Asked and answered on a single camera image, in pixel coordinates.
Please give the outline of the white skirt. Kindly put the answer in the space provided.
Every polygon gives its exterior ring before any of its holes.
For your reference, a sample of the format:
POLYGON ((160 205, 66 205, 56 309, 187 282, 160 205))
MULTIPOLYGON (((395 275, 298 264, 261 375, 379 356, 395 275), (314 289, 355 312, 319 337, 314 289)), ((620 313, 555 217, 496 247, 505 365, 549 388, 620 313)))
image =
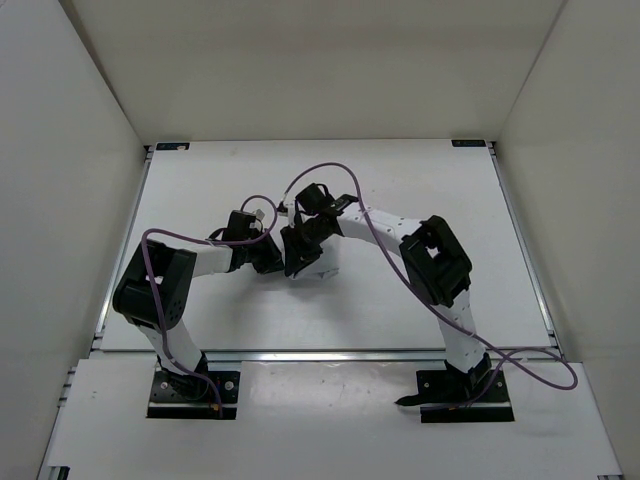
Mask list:
POLYGON ((319 244, 319 258, 291 276, 292 280, 325 280, 339 273, 341 239, 331 237, 319 244))

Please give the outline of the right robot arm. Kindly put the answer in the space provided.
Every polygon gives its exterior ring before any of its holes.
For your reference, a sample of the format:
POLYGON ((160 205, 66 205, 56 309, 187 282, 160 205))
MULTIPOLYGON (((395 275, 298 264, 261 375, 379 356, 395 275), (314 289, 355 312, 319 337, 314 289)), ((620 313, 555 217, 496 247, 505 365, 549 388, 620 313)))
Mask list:
POLYGON ((284 272, 291 279, 336 275, 339 237, 377 245, 384 254, 400 257, 412 291, 438 316, 449 391, 467 401, 483 390, 490 366, 486 348, 475 338, 472 263, 442 217, 416 220, 392 215, 354 195, 335 198, 317 183, 293 201, 282 201, 278 212, 288 219, 281 237, 284 272))

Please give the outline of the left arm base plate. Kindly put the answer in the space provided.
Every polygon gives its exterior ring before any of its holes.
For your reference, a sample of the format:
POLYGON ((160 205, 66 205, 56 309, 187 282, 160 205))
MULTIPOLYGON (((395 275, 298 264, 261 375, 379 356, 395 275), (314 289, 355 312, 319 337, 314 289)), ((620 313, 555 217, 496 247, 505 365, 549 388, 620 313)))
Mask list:
POLYGON ((180 376, 157 367, 149 393, 147 417, 151 419, 235 420, 241 372, 210 370, 222 408, 210 385, 190 376, 180 376))

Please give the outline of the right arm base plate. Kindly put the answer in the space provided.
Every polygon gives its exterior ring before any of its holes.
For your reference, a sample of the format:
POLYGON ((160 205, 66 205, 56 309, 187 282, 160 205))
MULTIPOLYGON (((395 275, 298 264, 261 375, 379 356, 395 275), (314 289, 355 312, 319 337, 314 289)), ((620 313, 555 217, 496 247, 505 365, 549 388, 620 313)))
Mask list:
POLYGON ((401 408, 418 408, 423 424, 514 422, 504 372, 491 370, 468 394, 446 370, 418 370, 417 392, 399 398, 401 408))

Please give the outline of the dark corner label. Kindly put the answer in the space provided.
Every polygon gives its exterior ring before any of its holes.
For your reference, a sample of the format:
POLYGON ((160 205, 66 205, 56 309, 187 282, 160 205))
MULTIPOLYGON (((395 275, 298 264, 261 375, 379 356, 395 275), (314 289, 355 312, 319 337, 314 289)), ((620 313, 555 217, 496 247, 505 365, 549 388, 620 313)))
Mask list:
POLYGON ((454 148, 485 148, 486 142, 481 139, 452 139, 454 148))
POLYGON ((186 151, 189 148, 189 142, 159 142, 155 146, 156 151, 186 151))

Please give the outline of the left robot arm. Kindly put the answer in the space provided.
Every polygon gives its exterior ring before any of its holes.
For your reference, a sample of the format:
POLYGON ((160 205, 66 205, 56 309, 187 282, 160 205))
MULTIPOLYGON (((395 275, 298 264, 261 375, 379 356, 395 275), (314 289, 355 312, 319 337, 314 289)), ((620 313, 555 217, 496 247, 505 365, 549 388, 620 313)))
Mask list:
POLYGON ((151 238, 165 235, 189 241, 186 236, 150 229, 143 233, 116 287, 113 309, 146 336, 169 385, 189 400, 211 395, 221 401, 220 387, 209 377, 206 355, 183 320, 191 283, 198 277, 235 272, 246 264, 261 275, 282 271, 282 254, 262 219, 259 211, 234 210, 224 228, 207 239, 194 239, 192 249, 173 248, 151 238))

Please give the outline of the left dark corner label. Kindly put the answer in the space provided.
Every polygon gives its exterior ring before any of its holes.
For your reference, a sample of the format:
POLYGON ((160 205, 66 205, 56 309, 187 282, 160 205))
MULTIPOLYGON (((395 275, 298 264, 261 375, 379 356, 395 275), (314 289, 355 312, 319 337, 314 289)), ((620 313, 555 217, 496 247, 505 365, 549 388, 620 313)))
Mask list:
POLYGON ((156 151, 186 151, 189 148, 189 142, 159 142, 155 146, 156 151))

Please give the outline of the right dark corner label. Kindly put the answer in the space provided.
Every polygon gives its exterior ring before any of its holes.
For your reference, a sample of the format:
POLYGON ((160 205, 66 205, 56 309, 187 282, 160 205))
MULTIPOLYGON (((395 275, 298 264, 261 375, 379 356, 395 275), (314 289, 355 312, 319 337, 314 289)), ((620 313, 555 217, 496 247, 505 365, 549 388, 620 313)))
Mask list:
POLYGON ((454 148, 485 148, 486 142, 481 139, 452 139, 454 148))

